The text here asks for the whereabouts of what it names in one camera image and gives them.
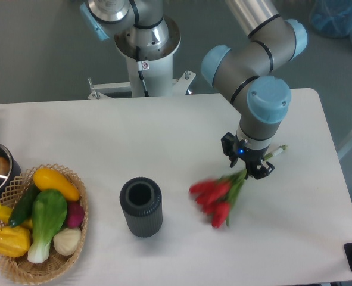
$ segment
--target ribbed cup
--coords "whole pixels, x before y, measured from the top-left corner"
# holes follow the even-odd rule
[[[120,192],[120,205],[134,235],[150,237],[161,228],[161,191],[153,180],[137,177],[126,182]]]

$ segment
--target cucumber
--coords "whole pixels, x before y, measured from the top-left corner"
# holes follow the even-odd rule
[[[8,224],[16,227],[32,216],[33,203],[41,191],[32,183],[12,210]]]

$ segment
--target white table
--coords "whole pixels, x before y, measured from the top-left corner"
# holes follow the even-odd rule
[[[231,226],[210,226],[189,186],[229,168],[220,139],[240,115],[219,94],[0,105],[0,143],[22,169],[63,164],[89,195],[79,261],[48,285],[295,285],[352,280],[352,205],[318,94],[292,91],[268,178],[249,179]],[[127,228],[119,192],[147,176],[163,193],[151,238]],[[10,285],[0,275],[0,285]]]

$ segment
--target yellow squash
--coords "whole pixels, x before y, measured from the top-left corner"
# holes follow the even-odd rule
[[[0,203],[0,221],[1,222],[8,223],[11,212],[12,212],[12,208],[7,207],[7,206],[3,206]],[[32,219],[25,220],[21,224],[21,226],[24,227],[24,228],[32,229],[33,228]]]
[[[0,254],[20,257],[30,248],[30,232],[21,226],[0,228]]]
[[[41,191],[56,189],[62,193],[67,201],[79,200],[80,195],[77,188],[57,170],[49,168],[38,169],[33,175],[33,180]]]

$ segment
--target tulip bouquet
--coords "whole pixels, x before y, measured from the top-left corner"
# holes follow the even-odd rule
[[[264,160],[274,157],[287,148],[280,146],[272,153],[265,155]],[[213,215],[211,225],[219,228],[224,221],[229,226],[229,214],[233,209],[240,190],[247,178],[247,170],[243,169],[219,179],[206,179],[193,184],[189,193],[195,196],[195,202],[202,207],[203,213]]]

